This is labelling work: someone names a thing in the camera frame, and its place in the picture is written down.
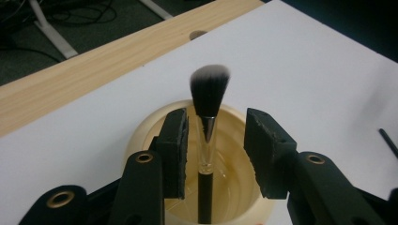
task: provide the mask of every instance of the white surface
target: white surface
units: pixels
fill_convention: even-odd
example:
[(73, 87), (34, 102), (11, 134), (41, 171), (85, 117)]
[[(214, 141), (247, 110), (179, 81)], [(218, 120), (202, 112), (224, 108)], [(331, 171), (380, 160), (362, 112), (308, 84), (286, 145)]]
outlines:
[[(130, 135), (159, 107), (190, 98), (189, 77), (224, 64), (224, 104), (270, 113), (298, 150), (331, 158), (354, 186), (387, 198), (398, 161), (398, 65), (272, 1), (0, 140), (0, 219), (20, 221), (51, 188), (92, 192), (118, 178)], [(291, 224), (278, 202), (267, 224)]]

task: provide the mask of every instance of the black and white bristles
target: black and white bristles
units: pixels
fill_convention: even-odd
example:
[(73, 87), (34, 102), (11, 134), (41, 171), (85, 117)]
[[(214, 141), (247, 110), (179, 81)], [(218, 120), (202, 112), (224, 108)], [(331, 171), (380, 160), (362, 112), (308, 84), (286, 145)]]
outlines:
[(229, 82), (229, 70), (222, 65), (208, 65), (191, 75), (191, 94), (196, 114), (216, 117)]

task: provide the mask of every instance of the brush bristles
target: brush bristles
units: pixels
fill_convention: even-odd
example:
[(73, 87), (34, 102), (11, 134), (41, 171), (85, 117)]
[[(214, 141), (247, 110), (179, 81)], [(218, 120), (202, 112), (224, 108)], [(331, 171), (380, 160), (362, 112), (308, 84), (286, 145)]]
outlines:
[(229, 77), (228, 68), (221, 65), (201, 67), (191, 75), (191, 94), (197, 115), (217, 116)]

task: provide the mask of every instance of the black brush handle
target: black brush handle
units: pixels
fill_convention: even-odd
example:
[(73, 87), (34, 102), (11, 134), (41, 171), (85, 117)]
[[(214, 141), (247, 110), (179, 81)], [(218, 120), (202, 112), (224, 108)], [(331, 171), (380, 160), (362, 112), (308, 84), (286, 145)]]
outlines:
[(198, 187), (198, 223), (210, 224), (213, 199), (213, 173), (199, 173)]

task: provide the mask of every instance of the makeup brush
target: makeup brush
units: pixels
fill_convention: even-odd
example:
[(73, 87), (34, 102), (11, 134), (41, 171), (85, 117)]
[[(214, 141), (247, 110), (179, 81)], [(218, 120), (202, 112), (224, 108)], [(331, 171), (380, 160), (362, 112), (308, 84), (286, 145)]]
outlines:
[(191, 75), (191, 94), (196, 110), (198, 142), (198, 223), (211, 223), (216, 118), (229, 82), (221, 65), (201, 67)]

